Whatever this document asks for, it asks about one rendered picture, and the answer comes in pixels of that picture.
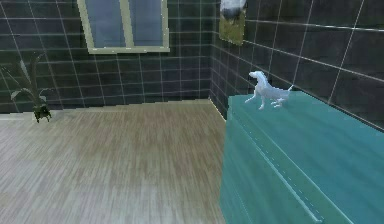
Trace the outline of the framed landscape picture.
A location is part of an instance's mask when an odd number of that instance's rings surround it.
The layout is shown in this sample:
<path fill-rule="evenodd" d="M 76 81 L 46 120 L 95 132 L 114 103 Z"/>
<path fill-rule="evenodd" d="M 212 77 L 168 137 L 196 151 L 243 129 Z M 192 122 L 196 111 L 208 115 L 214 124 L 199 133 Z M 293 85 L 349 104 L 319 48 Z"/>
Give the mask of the framed landscape picture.
<path fill-rule="evenodd" d="M 247 0 L 221 0 L 219 37 L 241 46 L 244 39 Z"/>

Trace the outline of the white dog figurine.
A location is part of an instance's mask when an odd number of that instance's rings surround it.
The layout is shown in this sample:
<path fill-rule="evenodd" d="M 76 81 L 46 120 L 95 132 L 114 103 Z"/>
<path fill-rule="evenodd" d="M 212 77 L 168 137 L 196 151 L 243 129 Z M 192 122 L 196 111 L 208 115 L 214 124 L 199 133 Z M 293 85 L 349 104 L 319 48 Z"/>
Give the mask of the white dog figurine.
<path fill-rule="evenodd" d="M 257 96 L 261 97 L 260 110 L 263 110 L 265 107 L 265 100 L 270 99 L 271 104 L 275 107 L 281 107 L 285 101 L 289 99 L 289 95 L 293 89 L 291 85 L 287 90 L 273 87 L 264 74 L 263 71 L 253 71 L 249 73 L 249 76 L 257 79 L 257 84 L 254 88 L 254 94 L 251 98 L 246 100 L 246 103 L 253 100 Z"/>

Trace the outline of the teal chest of drawers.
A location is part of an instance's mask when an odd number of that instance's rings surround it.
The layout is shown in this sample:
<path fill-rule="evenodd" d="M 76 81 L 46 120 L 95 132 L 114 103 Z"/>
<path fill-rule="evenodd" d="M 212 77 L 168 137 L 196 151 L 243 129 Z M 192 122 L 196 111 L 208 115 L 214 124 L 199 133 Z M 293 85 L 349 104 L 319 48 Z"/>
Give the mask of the teal chest of drawers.
<path fill-rule="evenodd" d="M 384 132 L 300 91 L 228 105 L 226 224 L 384 224 Z"/>

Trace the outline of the cream framed window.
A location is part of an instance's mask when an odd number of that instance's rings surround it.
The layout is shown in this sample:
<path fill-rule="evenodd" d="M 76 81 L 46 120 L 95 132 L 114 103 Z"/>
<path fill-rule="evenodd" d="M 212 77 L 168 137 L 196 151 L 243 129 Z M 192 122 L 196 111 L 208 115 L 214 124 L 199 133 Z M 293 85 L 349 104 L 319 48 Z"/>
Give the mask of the cream framed window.
<path fill-rule="evenodd" d="M 170 51 L 167 0 L 76 0 L 89 54 Z"/>

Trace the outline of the dark green house plant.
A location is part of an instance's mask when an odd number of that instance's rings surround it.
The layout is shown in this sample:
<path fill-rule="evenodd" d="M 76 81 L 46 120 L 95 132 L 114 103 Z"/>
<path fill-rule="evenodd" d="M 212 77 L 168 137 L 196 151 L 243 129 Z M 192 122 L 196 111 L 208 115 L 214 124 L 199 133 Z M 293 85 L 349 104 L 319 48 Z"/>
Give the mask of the dark green house plant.
<path fill-rule="evenodd" d="M 14 101 L 19 94 L 26 95 L 33 103 L 32 111 L 37 122 L 43 118 L 50 121 L 52 118 L 47 97 L 43 95 L 45 91 L 52 91 L 52 88 L 39 90 L 37 84 L 37 65 L 43 56 L 44 53 L 34 53 L 28 65 L 22 59 L 12 64 L 13 70 L 21 76 L 21 81 L 17 81 L 8 68 L 0 66 L 0 71 L 6 74 L 16 86 L 10 94 L 10 99 Z"/>

